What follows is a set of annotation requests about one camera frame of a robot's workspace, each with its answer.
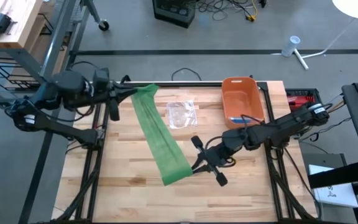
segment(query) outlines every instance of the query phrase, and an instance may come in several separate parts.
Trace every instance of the orange tray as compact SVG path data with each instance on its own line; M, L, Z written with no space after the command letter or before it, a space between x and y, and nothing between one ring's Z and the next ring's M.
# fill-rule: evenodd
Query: orange tray
M260 102L259 89L255 80L249 77L233 77L222 83L223 110L226 126L230 129L244 127L241 115L248 115L259 121L264 120L264 111ZM246 119L247 125L258 122Z

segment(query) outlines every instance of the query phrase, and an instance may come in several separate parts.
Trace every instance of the butcher block tabletop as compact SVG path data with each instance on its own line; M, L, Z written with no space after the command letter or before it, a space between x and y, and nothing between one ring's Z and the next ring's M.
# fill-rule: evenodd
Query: butcher block tabletop
M283 82L267 82L275 118L290 112ZM260 99L267 115L264 94ZM193 100L197 126L170 129L166 104ZM164 123L185 154L190 165L198 150L190 138L198 135L206 143L227 130L224 124L220 87L161 87L155 104ZM240 150L234 155L234 167L220 169L229 183L220 187L214 174L200 173L164 187L160 173L140 128L131 99L120 104L121 120L109 121L96 197L94 222L274 222L272 189L263 146L258 150ZM74 127L90 128L92 117ZM287 147L307 181L297 141ZM75 149L65 159L52 218L65 210L81 184L86 151ZM316 215L314 202L287 156L283 157L293 194L306 210ZM282 210L285 201L280 192ZM86 215L87 199L83 212Z
M0 35L0 49L20 49L29 37L43 0L0 0L0 13L8 15L16 24L9 34Z

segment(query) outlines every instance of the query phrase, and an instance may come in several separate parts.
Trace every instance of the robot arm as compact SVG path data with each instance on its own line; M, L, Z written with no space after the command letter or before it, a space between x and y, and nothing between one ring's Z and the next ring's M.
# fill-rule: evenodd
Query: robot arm
M95 71L93 82L89 82L78 72L64 71L54 75L52 81L42 84L33 96L16 100L5 112L22 131L44 130L76 139L80 144L96 145L97 130L80 130L58 123L56 118L42 110L55 110L63 105L69 111L76 111L77 108L90 106L83 115L87 116L93 112L96 104L106 103L110 119L118 121L118 104L136 91L137 89L124 84L110 82L108 70Z
M214 172L218 183L224 186L227 184L227 179L217 167L234 166L236 163L232 157L242 147L251 151L268 141L272 147L283 148L288 144L290 136L307 126L326 124L328 118L329 115L323 105L307 103L296 111L267 124L260 123L260 125L225 131L221 136L222 142L208 149L204 149L199 137L194 136L191 140L200 153L192 167L193 173ZM206 161L207 165L198 168L203 161Z

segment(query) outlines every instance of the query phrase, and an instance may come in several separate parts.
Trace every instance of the green fabric strip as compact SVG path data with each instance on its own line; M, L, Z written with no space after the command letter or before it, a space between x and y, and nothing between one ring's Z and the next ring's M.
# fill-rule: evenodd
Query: green fabric strip
M157 85L139 88L132 95L137 119L152 151L164 185L193 175L193 171L177 142L162 121L154 102Z

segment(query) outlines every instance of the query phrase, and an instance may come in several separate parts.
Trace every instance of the gray floor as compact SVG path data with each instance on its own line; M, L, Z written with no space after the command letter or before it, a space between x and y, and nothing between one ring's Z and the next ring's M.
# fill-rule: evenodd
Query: gray floor
M281 49L291 35L302 39L301 49L322 49L344 27L349 17L334 8L331 1L288 0L269 2L253 24L241 13L229 11L224 21L213 21L211 14L199 14L189 29L155 20L151 0L95 0L101 17L111 30L101 33L89 19L80 50L155 49ZM358 20L335 49L358 49ZM283 80L289 88L317 88L323 101L341 91L341 86L358 82L358 55L325 55L307 60L305 71L295 57L272 55L197 55L77 57L100 67L108 67L113 79L130 75L133 80L170 80L173 71L188 67L203 80L253 75L256 80ZM85 75L92 69L79 65ZM188 72L176 80L196 80ZM348 117L346 109L335 112L329 124ZM0 223L16 223L34 171L44 134L18 131L0 110ZM54 137L44 170L40 193L33 209L35 221L50 217L64 160L66 140ZM358 139L351 122L321 135L316 145L332 153L344 153L348 163L358 161ZM307 153L320 153L307 145ZM354 223L341 209L324 207L327 220Z

